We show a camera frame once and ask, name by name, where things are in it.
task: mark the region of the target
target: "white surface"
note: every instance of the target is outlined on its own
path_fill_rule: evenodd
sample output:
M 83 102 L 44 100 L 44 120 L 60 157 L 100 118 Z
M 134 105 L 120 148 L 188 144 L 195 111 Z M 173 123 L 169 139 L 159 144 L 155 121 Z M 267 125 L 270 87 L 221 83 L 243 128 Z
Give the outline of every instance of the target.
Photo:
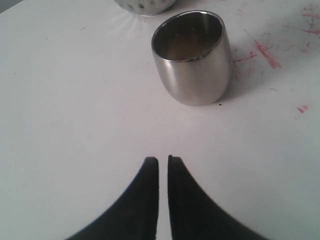
M 180 0 L 140 17 L 111 0 L 25 0 L 0 14 L 0 239 L 67 238 L 120 196 L 146 156 L 160 161 L 157 239 L 171 239 L 169 154 L 255 231 L 320 239 L 320 39 L 300 30 L 320 29 L 310 4 Z M 198 108 L 166 93 L 151 53 L 157 26 L 191 9 L 225 20 L 236 60 L 257 55 L 237 63 L 220 102 Z

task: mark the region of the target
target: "stainless steel cup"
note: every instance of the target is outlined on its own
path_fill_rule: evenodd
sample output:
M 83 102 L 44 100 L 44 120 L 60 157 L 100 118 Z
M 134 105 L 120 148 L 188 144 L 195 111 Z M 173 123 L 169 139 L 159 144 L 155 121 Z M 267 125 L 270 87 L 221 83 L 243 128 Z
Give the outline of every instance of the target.
M 165 21 L 152 37 L 152 51 L 164 87 L 185 105 L 212 104 L 233 75 L 225 24 L 210 11 L 188 11 Z

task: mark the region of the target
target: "black rubber tip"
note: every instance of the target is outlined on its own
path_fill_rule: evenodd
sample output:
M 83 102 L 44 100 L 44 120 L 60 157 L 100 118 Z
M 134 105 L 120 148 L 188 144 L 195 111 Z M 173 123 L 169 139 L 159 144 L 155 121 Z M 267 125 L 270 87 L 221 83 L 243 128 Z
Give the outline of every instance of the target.
M 68 240 L 155 240 L 158 212 L 159 163 L 148 157 L 122 196 Z
M 179 157 L 168 159 L 168 203 L 173 240 L 266 240 L 214 203 Z

